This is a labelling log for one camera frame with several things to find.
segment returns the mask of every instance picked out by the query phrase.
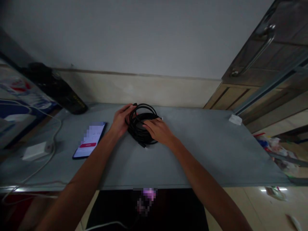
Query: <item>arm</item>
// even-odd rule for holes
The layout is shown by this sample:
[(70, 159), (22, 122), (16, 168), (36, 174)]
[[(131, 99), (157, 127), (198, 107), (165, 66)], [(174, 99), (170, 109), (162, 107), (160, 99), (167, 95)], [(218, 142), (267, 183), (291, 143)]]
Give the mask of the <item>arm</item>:
[(115, 113), (110, 130), (61, 192), (59, 198), (36, 228), (37, 231), (75, 230), (97, 190), (114, 146), (128, 128), (125, 117), (127, 118), (134, 108), (135, 106), (128, 104)]
[(211, 174), (191, 155), (160, 119), (143, 125), (152, 138), (166, 145), (180, 162), (195, 194), (223, 230), (252, 230), (246, 218)]

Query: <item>black thermos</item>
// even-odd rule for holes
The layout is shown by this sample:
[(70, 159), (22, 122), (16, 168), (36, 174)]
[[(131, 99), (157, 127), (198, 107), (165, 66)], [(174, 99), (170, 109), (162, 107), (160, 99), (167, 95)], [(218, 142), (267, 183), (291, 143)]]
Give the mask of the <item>black thermos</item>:
[(74, 115), (85, 113), (87, 105), (79, 98), (61, 76), (43, 63), (30, 63), (24, 75), (46, 95)]

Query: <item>white tissue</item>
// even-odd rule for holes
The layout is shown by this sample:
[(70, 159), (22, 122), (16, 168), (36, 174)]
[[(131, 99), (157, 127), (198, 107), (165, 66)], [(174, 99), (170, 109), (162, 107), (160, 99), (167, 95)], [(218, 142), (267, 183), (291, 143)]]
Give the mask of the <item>white tissue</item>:
[(242, 118), (237, 116), (237, 115), (231, 115), (229, 118), (229, 121), (231, 123), (234, 123), (236, 125), (241, 125), (242, 124)]

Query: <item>red button on screen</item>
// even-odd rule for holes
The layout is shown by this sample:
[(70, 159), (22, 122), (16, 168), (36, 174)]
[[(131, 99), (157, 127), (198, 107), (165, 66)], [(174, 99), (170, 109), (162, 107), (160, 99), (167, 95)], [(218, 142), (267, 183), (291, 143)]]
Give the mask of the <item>red button on screen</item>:
[(86, 148), (86, 147), (95, 147), (96, 143), (87, 143), (80, 145), (80, 148)]

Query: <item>gray table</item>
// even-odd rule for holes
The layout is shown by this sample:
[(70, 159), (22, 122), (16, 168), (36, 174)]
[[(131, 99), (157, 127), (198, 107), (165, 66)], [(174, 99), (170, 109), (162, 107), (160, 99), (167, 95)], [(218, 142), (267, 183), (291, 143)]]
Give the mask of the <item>gray table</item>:
[[(83, 115), (61, 110), (57, 118), (63, 126), (56, 136), (57, 150), (51, 162), (28, 184), (61, 180), (69, 182), (82, 160), (72, 160), (83, 134), (93, 122), (112, 123), (122, 105), (94, 104)], [(170, 126), (195, 158), (223, 187), (290, 185), (288, 178), (271, 160), (244, 125), (228, 121), (231, 112), (192, 108), (155, 107), (158, 115)], [(50, 139), (58, 122), (51, 120), (27, 146)], [(0, 192), (9, 190), (37, 170), (47, 159), (22, 161), (23, 149), (0, 165)], [(102, 190), (142, 187), (188, 188), (185, 174), (172, 152), (162, 144), (142, 148), (127, 133), (115, 147), (102, 176)], [(23, 187), (19, 191), (60, 191), (60, 184)]]

